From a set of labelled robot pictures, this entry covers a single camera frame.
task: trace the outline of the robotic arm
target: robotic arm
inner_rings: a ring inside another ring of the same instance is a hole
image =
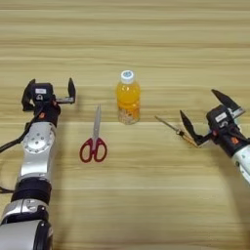
[[[23,111],[33,111],[34,118],[26,125],[21,137],[24,160],[11,203],[5,207],[1,219],[0,249],[52,249],[53,230],[48,213],[51,173],[60,104],[75,102],[71,78],[68,93],[69,97],[57,99],[50,83],[36,83],[35,80],[30,81],[24,90],[21,101]],[[7,144],[5,149],[13,146],[12,143]]]
[[[212,90],[213,94],[222,103],[210,110],[206,117],[210,132],[205,135],[197,135],[188,117],[181,111],[183,123],[198,146],[208,140],[219,145],[232,159],[235,166],[239,167],[242,176],[250,184],[250,140],[241,134],[235,118],[245,110],[235,103],[229,96]]]

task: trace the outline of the bottle cap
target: bottle cap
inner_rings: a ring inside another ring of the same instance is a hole
[[[121,82],[131,84],[135,81],[135,73],[132,70],[124,70],[121,72]]]

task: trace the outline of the screwdriver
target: screwdriver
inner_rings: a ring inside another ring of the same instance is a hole
[[[193,145],[195,147],[198,147],[198,145],[195,143],[195,141],[192,138],[190,138],[189,136],[187,136],[186,133],[183,130],[174,127],[173,125],[171,125],[170,123],[164,121],[163,119],[161,119],[160,117],[158,117],[156,115],[154,117],[158,121],[160,121],[160,122],[164,123],[165,125],[167,125],[169,128],[173,129],[176,132],[176,134],[178,136],[182,137],[186,142],[188,142],[189,144],[191,144],[191,145]]]

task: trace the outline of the bottle label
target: bottle label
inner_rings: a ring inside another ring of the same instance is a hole
[[[133,124],[140,119],[140,102],[136,102],[131,106],[124,106],[118,103],[118,119],[124,124]]]

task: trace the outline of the orange juice bottle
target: orange juice bottle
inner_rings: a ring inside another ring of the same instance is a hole
[[[116,87],[118,119],[124,124],[133,124],[140,119],[140,85],[132,70],[121,72],[121,80]]]

